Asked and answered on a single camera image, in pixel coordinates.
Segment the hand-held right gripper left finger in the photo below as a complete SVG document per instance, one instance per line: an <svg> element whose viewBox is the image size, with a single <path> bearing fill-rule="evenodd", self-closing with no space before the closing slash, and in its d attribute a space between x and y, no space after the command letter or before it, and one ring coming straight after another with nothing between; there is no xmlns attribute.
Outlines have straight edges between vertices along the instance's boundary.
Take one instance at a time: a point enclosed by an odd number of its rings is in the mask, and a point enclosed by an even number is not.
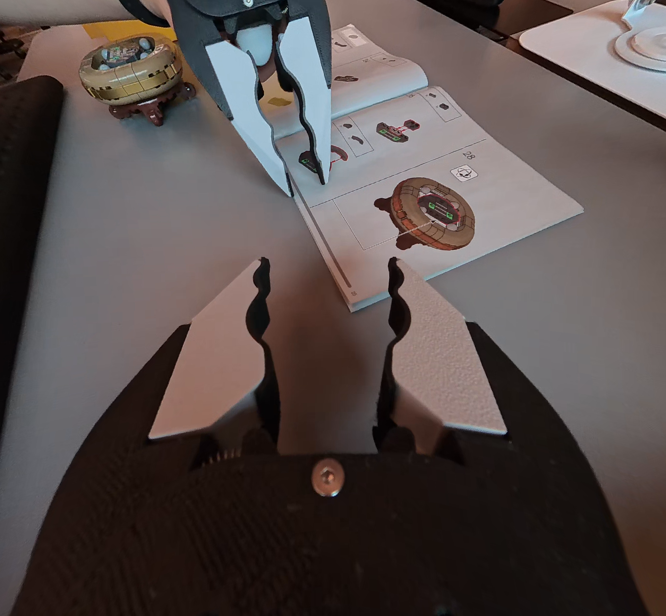
<svg viewBox="0 0 666 616"><path fill-rule="evenodd" d="M212 435L226 454L263 429L277 444L280 395L271 349L270 262L252 262L189 325L150 440Z"/></svg>

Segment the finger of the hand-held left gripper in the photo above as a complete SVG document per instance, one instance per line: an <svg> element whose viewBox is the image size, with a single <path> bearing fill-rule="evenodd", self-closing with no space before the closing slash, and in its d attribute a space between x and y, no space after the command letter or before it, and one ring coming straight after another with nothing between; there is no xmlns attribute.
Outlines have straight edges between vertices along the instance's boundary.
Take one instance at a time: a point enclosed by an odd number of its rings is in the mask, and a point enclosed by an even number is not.
<svg viewBox="0 0 666 616"><path fill-rule="evenodd" d="M271 179L292 197L286 163L259 107L259 77L253 57L229 41L207 45L205 49L227 101L229 120Z"/></svg>
<svg viewBox="0 0 666 616"><path fill-rule="evenodd" d="M310 138L310 150L322 185L329 179L331 89L322 67L310 19L291 20L279 35L277 52L299 100L299 118Z"/></svg>

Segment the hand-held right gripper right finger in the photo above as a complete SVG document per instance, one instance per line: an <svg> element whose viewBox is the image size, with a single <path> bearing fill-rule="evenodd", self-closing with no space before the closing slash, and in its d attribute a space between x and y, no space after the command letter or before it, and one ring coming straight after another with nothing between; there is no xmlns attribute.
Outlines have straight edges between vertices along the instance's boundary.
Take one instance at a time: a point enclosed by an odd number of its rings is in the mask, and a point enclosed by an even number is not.
<svg viewBox="0 0 666 616"><path fill-rule="evenodd" d="M417 452L436 452L449 429L498 436L502 414L465 318L403 260L388 263L394 338L386 349L373 438L387 450L406 428Z"/></svg>

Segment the tan round brick pot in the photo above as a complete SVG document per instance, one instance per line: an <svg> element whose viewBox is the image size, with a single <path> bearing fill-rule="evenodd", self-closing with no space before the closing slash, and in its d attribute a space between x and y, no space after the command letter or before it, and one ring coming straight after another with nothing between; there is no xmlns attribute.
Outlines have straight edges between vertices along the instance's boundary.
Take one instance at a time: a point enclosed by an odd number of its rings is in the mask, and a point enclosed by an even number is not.
<svg viewBox="0 0 666 616"><path fill-rule="evenodd" d="M79 68L80 81L89 95L109 106L122 120L142 113L161 126L161 104L196 95L184 82L182 62L173 42L161 35L128 37L88 53Z"/></svg>

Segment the instruction booklet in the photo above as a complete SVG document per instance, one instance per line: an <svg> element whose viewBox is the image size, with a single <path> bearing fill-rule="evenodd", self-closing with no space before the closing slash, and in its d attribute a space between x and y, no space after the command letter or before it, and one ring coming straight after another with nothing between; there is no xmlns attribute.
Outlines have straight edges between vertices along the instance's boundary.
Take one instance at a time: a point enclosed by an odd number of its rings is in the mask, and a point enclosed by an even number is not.
<svg viewBox="0 0 666 616"><path fill-rule="evenodd" d="M387 262L429 279L583 212L504 148L421 67L349 24L332 32L329 181L321 185L292 94L261 108L295 200L352 312L387 297Z"/></svg>

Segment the grey desk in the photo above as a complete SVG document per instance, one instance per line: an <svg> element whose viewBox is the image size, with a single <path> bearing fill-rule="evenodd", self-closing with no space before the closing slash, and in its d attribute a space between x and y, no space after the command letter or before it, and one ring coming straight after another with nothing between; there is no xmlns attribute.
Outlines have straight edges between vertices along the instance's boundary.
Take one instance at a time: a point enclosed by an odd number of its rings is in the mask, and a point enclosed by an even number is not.
<svg viewBox="0 0 666 616"><path fill-rule="evenodd" d="M665 132L414 0L327 0L421 65L584 213L431 284L547 398L587 455L647 609L665 614ZM1 448L1 614L106 408L254 258L271 261L285 454L370 452L389 301L348 311L295 203L209 96L162 128L116 121L78 80L76 29L32 74L66 87Z"/></svg>

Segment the yellow plastic bin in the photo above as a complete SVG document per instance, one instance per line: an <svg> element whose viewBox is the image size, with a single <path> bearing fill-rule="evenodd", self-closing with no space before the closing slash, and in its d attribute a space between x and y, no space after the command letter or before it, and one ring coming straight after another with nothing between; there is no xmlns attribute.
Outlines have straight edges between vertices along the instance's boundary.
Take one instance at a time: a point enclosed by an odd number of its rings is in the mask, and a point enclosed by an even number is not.
<svg viewBox="0 0 666 616"><path fill-rule="evenodd" d="M153 37L162 35L175 41L177 35L172 28L150 26L139 20L118 20L83 24L90 38L105 37L108 40L121 40L128 37Z"/></svg>

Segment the white document stand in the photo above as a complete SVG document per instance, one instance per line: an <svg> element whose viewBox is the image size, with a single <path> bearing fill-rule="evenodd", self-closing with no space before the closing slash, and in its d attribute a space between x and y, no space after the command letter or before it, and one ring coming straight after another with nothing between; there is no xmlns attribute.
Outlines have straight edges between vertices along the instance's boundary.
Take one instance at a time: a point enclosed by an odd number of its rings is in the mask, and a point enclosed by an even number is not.
<svg viewBox="0 0 666 616"><path fill-rule="evenodd" d="M665 6L618 0L523 32L519 42L565 70L665 117Z"/></svg>

